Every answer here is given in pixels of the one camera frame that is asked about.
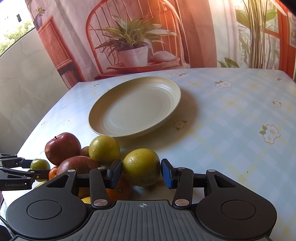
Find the table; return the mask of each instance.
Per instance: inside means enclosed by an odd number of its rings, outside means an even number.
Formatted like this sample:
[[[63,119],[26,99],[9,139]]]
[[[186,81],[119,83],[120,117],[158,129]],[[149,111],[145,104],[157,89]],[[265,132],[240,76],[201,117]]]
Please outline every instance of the table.
[[[97,136],[88,125],[95,101],[124,81],[149,75],[177,82],[181,101],[162,127],[139,138],[120,139],[122,156],[150,148],[174,167],[195,173],[216,169],[272,202],[278,214],[273,241],[295,241],[296,84],[282,71],[164,70],[78,83],[44,116],[18,156],[45,159],[45,144],[63,132],[73,133],[82,147],[88,146]],[[3,192],[3,196],[10,205],[26,192]],[[160,182],[151,189],[134,189],[132,198],[171,201],[174,192]],[[203,190],[195,188],[193,202],[202,198]]]

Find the floral tablecloth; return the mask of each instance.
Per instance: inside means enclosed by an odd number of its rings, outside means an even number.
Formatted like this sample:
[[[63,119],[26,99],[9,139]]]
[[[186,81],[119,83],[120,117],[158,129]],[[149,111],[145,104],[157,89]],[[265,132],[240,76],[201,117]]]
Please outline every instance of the floral tablecloth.
[[[296,240],[296,84],[281,71],[205,68],[165,70],[78,83],[44,116],[18,156],[46,158],[45,144],[71,132],[82,146],[97,136],[88,125],[95,101],[132,78],[157,75],[177,82],[181,102],[162,127],[145,136],[119,140],[122,156],[137,148],[153,149],[174,167],[195,173],[216,169],[273,203],[274,241]],[[26,191],[3,192],[7,205]],[[161,183],[135,188],[133,199],[169,199],[174,190]],[[193,201],[203,198],[194,189]]]

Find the plate rim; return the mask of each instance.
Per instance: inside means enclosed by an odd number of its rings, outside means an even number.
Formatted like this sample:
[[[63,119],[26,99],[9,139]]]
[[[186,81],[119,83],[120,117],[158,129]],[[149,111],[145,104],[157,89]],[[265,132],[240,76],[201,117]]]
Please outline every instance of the plate rim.
[[[182,94],[182,93],[181,93],[181,88],[180,88],[180,86],[179,86],[175,81],[173,81],[172,79],[167,78],[167,77],[156,76],[156,75],[153,75],[153,76],[142,76],[142,77],[137,77],[137,78],[133,78],[133,79],[130,79],[130,80],[124,81],[124,82],[122,82],[122,83],[120,83],[120,84],[118,84],[118,85],[112,87],[111,89],[109,89],[108,91],[106,91],[104,94],[102,94],[102,95],[101,95],[101,96],[100,96],[100,97],[94,102],[94,104],[92,105],[92,107],[91,107],[91,109],[90,109],[90,111],[89,111],[89,114],[88,114],[88,124],[89,124],[89,127],[91,128],[91,130],[92,130],[94,133],[97,133],[97,134],[100,135],[100,136],[105,136],[105,135],[106,135],[106,134],[98,133],[97,131],[95,131],[95,130],[91,127],[91,125],[90,125],[90,123],[89,123],[89,116],[90,116],[90,113],[91,113],[91,111],[92,111],[94,105],[97,103],[97,101],[98,101],[100,98],[102,98],[107,92],[109,92],[110,90],[112,90],[112,89],[114,89],[114,88],[116,88],[116,87],[118,87],[118,86],[120,86],[120,85],[122,85],[122,84],[124,84],[124,83],[126,83],[126,82],[128,82],[128,81],[131,81],[131,80],[136,80],[136,79],[145,78],[145,77],[157,77],[157,78],[163,78],[163,79],[167,79],[167,80],[173,82],[173,84],[175,84],[175,85],[178,87],[178,92],[180,93],[180,97],[179,97],[179,99],[177,100],[177,103],[176,103],[175,107],[174,107],[174,108],[172,109],[172,111],[171,111],[170,113],[168,113],[168,114],[167,114],[167,115],[166,115],[161,121],[159,121],[158,123],[154,124],[153,126],[150,126],[150,127],[146,128],[146,129],[144,129],[144,130],[141,130],[141,131],[138,131],[138,132],[135,132],[135,133],[131,133],[131,134],[128,134],[128,135],[108,135],[108,136],[113,137],[113,138],[122,138],[122,137],[131,137],[131,136],[134,136],[134,135],[137,135],[137,134],[143,133],[143,132],[148,133],[148,130],[149,130],[149,129],[152,129],[153,127],[155,127],[155,126],[157,126],[157,125],[161,125],[162,122],[164,122],[167,118],[169,118],[169,116],[175,111],[175,109],[177,108],[177,106],[178,106],[179,103],[180,103],[180,100],[181,100],[181,94]]]

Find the white tile wall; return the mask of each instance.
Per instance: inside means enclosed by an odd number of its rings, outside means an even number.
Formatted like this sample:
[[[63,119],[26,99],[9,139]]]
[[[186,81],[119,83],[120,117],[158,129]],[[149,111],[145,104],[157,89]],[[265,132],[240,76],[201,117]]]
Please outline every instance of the white tile wall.
[[[17,154],[67,92],[34,29],[0,57],[0,153]]]

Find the gray plastic cover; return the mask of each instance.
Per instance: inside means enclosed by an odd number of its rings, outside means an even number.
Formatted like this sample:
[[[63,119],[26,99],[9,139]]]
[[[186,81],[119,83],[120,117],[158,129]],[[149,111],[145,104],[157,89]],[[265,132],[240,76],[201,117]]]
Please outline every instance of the gray plastic cover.
[[[60,241],[222,241],[204,231],[187,210],[168,201],[117,201],[108,210],[93,212],[76,233]],[[258,241],[270,241],[261,238]],[[27,241],[16,237],[14,241]]]

